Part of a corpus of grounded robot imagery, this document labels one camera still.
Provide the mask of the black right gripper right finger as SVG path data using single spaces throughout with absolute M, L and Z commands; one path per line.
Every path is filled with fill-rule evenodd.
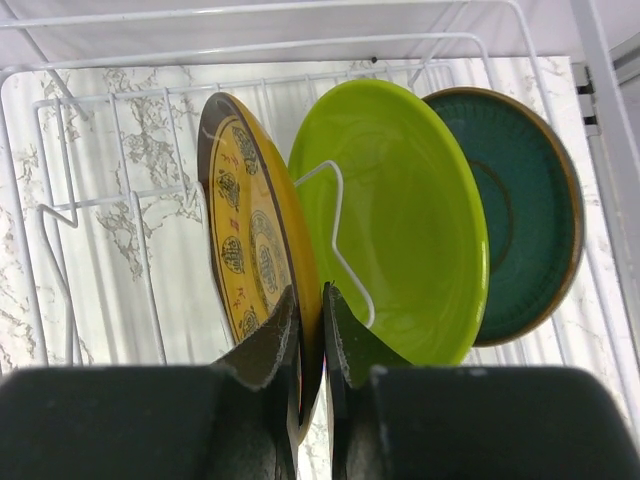
M 323 292 L 337 479 L 635 479 L 606 389 L 567 367 L 416 367 Z

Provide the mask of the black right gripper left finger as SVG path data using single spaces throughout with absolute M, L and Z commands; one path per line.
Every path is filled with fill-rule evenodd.
M 286 290 L 208 366 L 20 369 L 1 382 L 5 479 L 291 479 L 299 316 Z

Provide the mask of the yellow patterned plate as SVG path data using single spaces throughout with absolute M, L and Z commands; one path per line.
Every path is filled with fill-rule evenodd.
M 306 436 L 322 376 L 321 287 L 294 184 L 271 137 L 235 96 L 216 92 L 200 117 L 198 180 L 212 270 L 234 343 L 253 334 L 291 287 L 301 318 L 300 429 Z

